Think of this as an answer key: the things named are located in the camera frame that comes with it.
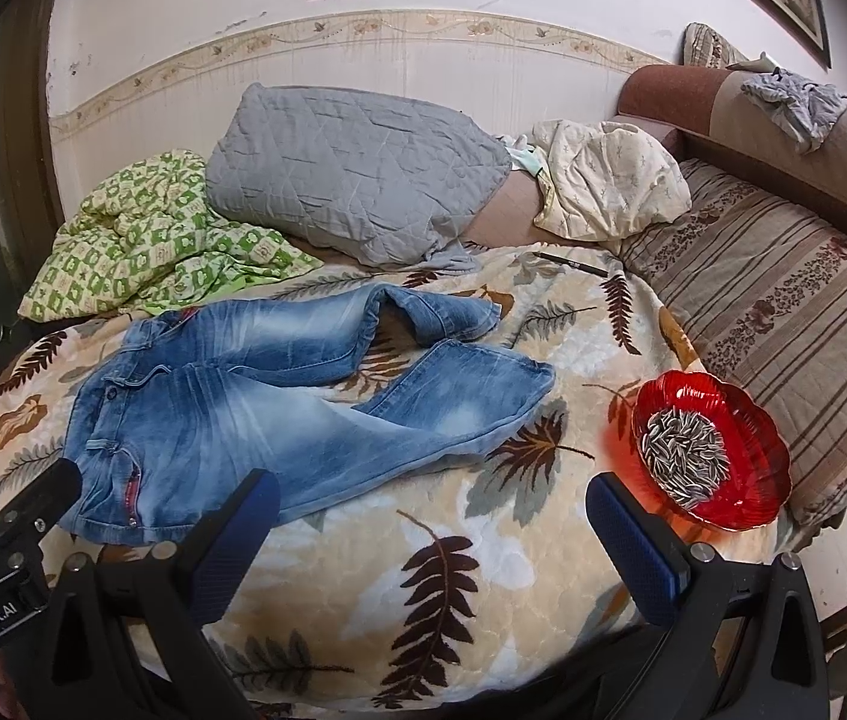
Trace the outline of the blue denim jeans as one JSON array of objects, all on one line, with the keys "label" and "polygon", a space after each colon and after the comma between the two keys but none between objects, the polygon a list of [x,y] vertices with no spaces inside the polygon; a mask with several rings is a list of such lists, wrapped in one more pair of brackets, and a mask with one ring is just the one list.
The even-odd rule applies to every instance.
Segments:
[{"label": "blue denim jeans", "polygon": [[554,387],[492,346],[483,299],[371,283],[311,301],[229,299],[127,328],[83,381],[62,516],[93,543],[178,541],[254,470],[292,522],[448,457],[487,455]]}]

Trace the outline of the red glass bowl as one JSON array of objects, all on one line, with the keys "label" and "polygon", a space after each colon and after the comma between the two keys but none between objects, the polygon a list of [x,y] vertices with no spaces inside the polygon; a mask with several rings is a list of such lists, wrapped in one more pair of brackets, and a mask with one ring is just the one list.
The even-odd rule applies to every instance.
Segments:
[{"label": "red glass bowl", "polygon": [[[656,411],[679,408],[706,416],[720,431],[731,472],[708,502],[680,509],[663,493],[640,457],[640,439]],[[707,372],[669,371],[641,385],[632,411],[635,449],[656,488],[689,517],[726,532],[747,532],[773,522],[793,481],[785,441],[767,411],[742,388]]]}]

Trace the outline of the sunflower seeds pile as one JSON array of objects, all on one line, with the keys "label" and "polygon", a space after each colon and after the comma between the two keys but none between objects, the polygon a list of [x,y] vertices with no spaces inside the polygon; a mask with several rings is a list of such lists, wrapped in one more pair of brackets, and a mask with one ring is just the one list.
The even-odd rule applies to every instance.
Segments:
[{"label": "sunflower seeds pile", "polygon": [[666,408],[648,419],[640,439],[648,473],[684,511],[708,502],[731,472],[720,431],[695,411]]}]

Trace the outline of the green white patterned cloth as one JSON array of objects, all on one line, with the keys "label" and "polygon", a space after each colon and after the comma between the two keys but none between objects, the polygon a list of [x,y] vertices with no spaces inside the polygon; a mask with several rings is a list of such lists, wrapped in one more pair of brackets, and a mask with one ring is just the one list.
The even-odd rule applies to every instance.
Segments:
[{"label": "green white patterned cloth", "polygon": [[323,266],[279,231],[218,215],[206,161],[172,149],[106,177],[54,236],[19,305],[38,323],[183,309]]}]

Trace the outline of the brown striped pillow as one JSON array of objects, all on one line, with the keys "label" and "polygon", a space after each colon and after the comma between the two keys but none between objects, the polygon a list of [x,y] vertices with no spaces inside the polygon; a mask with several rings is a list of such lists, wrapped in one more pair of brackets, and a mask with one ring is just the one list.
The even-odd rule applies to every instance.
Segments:
[{"label": "brown striped pillow", "polygon": [[794,523],[847,507],[847,236],[702,160],[692,206],[624,245],[714,377],[773,418],[791,458]]}]

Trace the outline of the black pen on bed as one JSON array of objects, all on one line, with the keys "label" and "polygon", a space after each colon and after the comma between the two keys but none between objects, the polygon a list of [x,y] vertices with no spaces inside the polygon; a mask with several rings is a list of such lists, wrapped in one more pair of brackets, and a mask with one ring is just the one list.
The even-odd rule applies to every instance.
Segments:
[{"label": "black pen on bed", "polygon": [[555,263],[555,265],[570,266],[573,270],[583,271],[583,273],[601,278],[601,280],[607,280],[609,278],[607,270],[602,270],[599,266],[588,265],[588,263],[579,262],[578,260],[565,259],[565,257],[559,257],[558,255],[547,254],[547,252],[542,252],[542,250],[533,252],[533,254],[546,262]]}]

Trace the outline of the grey quilted pillow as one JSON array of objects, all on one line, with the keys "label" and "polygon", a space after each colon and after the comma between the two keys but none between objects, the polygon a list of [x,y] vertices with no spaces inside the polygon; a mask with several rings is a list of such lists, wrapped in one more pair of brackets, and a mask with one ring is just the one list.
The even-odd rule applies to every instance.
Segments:
[{"label": "grey quilted pillow", "polygon": [[207,200],[371,268],[466,271],[462,233],[510,174],[506,146],[459,110],[253,83],[207,163]]}]

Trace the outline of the brown sofa headboard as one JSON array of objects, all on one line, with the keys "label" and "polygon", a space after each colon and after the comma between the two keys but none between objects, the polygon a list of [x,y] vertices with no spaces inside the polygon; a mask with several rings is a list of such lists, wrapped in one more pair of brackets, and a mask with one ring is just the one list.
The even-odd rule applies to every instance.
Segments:
[{"label": "brown sofa headboard", "polygon": [[697,156],[821,216],[847,235],[847,110],[821,148],[801,154],[742,91],[742,71],[648,65],[627,78],[617,114],[672,130]]}]

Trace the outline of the cream crumpled cloth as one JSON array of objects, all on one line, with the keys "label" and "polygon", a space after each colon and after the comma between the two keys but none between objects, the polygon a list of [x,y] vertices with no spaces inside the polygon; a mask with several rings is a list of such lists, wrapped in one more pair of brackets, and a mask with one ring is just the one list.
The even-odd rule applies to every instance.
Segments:
[{"label": "cream crumpled cloth", "polygon": [[534,226],[565,241],[625,241],[692,206],[679,163],[643,128],[624,122],[539,122],[522,137],[540,161]]}]

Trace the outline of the grey cloth on headboard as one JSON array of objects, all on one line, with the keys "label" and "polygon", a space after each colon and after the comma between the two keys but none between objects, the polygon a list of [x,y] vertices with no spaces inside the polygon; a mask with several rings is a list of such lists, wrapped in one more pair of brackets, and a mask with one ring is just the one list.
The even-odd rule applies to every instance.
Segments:
[{"label": "grey cloth on headboard", "polygon": [[847,94],[836,86],[780,67],[748,76],[741,91],[801,154],[821,148],[847,111]]}]

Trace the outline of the patterned cushion behind headboard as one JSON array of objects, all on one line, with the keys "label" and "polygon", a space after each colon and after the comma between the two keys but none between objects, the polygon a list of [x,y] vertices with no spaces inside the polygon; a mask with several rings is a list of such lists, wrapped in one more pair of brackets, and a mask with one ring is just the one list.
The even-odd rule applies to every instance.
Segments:
[{"label": "patterned cushion behind headboard", "polygon": [[705,23],[689,23],[684,29],[680,63],[689,67],[728,68],[745,62],[747,57],[726,37]]}]

